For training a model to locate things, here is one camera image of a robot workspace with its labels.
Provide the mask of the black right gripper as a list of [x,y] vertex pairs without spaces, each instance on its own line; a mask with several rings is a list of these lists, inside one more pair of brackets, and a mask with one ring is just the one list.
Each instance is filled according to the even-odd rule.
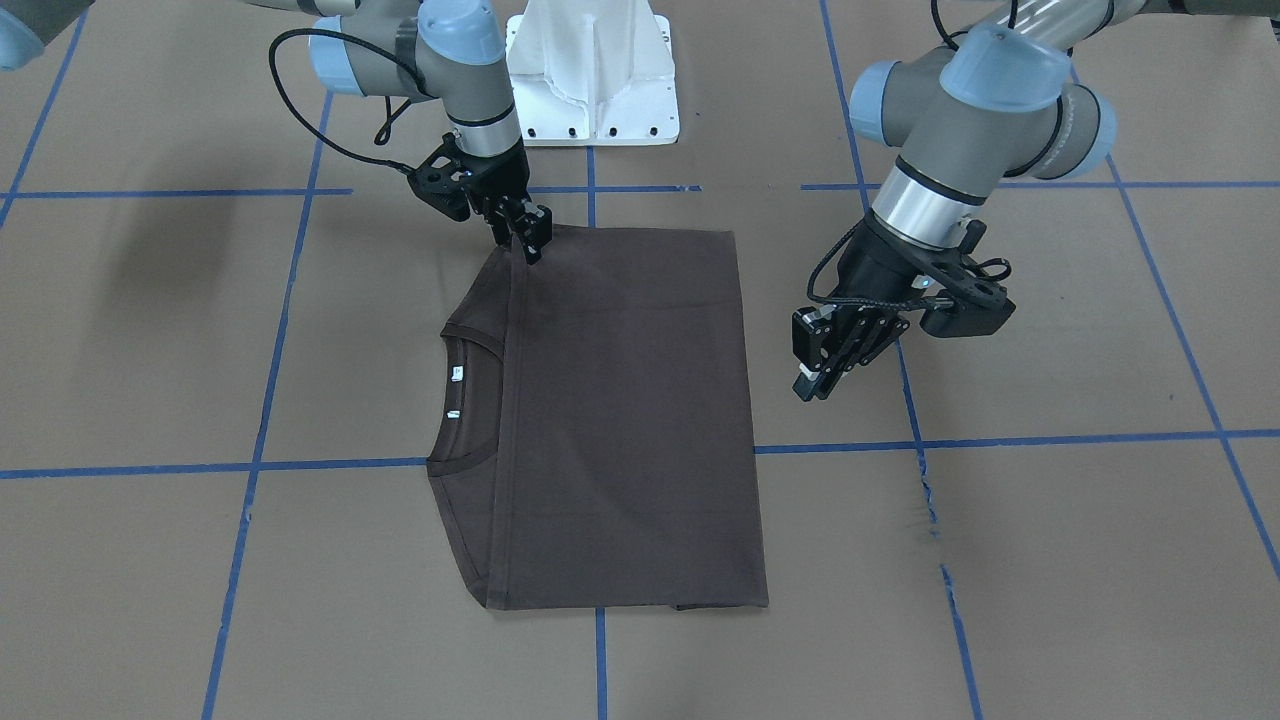
[[[470,172],[463,182],[472,210],[486,219],[495,243],[509,247],[515,237],[503,199],[530,200],[530,167],[525,146],[512,146],[504,152],[483,158],[462,154],[462,168]],[[547,206],[520,204],[516,211],[516,236],[531,266],[540,261],[543,249],[553,236],[553,214]]]

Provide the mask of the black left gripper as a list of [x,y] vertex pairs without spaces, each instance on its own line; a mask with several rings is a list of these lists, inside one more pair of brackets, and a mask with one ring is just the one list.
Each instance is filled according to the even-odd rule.
[[792,314],[792,350],[800,361],[794,392],[805,402],[828,398],[844,375],[869,365],[904,334],[911,323],[897,313],[951,309],[950,299],[927,299],[913,286],[918,269],[873,214],[865,214],[831,255],[837,261],[831,306]]

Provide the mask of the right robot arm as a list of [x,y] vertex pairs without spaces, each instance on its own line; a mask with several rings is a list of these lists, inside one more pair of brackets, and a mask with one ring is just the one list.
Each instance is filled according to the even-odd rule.
[[271,1],[315,19],[300,29],[320,82],[334,94],[438,101],[452,129],[420,165],[378,159],[454,222],[480,217],[529,264],[553,236],[550,210],[531,200],[506,38],[489,1]]

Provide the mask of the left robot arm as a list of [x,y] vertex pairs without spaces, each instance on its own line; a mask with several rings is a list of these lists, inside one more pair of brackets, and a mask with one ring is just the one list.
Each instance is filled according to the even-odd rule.
[[1007,178],[1066,179],[1114,146],[1110,102],[1073,81],[1080,41],[1143,14],[1275,17],[1275,1],[1011,1],[942,32],[914,61],[879,61],[852,86],[849,122],[899,155],[863,218],[824,255],[832,290],[792,316],[794,392],[826,398],[908,328],[937,338],[997,332],[1015,305],[977,263],[980,211]]

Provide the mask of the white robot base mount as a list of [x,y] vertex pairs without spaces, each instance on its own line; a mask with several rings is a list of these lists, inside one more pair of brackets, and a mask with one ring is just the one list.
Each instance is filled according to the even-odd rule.
[[678,141],[671,23],[649,1],[530,1],[506,51],[529,147]]

